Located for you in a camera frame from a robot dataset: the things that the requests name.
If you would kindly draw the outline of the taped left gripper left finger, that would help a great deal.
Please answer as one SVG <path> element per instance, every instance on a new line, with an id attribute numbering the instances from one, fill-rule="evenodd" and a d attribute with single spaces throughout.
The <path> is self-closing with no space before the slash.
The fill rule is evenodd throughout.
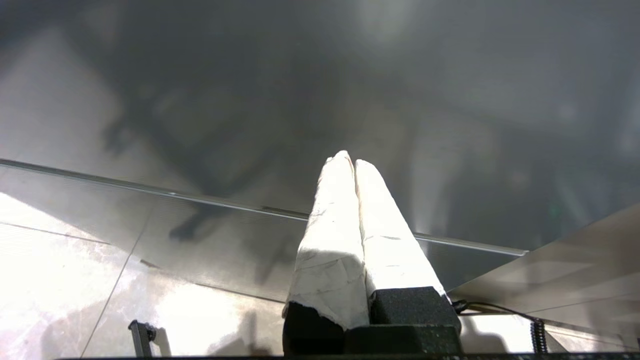
<path id="1" fill-rule="evenodd" d="M 355 169 L 345 150 L 321 169 L 282 317 L 286 356 L 342 354 L 346 333 L 370 324 Z"/>

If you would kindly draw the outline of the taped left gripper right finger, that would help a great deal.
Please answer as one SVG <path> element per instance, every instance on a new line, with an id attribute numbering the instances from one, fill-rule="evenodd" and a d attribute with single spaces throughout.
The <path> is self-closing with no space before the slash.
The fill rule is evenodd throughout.
<path id="1" fill-rule="evenodd" d="M 461 330 L 444 286 L 381 173 L 359 159 L 355 180 L 370 323 Z"/>

